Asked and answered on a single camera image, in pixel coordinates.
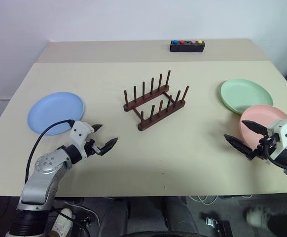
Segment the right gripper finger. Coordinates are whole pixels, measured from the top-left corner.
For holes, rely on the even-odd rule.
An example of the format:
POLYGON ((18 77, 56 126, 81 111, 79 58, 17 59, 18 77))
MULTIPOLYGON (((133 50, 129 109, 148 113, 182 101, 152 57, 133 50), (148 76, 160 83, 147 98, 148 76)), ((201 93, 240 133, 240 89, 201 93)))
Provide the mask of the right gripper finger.
POLYGON ((229 144, 234 147, 236 150, 240 151, 243 153, 246 158, 250 158, 250 154, 252 153, 252 149, 246 146, 241 140, 238 138, 224 134, 224 138, 229 142, 229 144))
POLYGON ((267 128, 259 123, 250 120, 242 120, 242 123, 257 134, 268 135, 267 128))

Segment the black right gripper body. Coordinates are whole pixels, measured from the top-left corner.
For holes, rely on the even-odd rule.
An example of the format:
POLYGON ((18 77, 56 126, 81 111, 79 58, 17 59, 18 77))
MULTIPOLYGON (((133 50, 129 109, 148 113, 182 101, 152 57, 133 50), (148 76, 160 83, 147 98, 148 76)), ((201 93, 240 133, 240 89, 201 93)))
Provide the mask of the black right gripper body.
POLYGON ((255 157, 260 159, 273 159, 279 156, 279 148, 277 143, 280 141, 279 135, 265 135, 259 140, 257 147, 248 153, 248 159, 252 160, 255 157))

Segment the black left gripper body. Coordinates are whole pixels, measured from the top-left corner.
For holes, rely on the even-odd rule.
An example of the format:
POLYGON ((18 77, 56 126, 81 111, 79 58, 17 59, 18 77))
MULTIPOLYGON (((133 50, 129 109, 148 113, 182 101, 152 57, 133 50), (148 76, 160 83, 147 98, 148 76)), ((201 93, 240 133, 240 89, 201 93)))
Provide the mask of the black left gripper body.
POLYGON ((85 143, 84 150, 87 157, 90 157, 94 154, 102 155, 101 149, 96 146, 95 141, 93 139, 90 139, 88 142, 85 143))

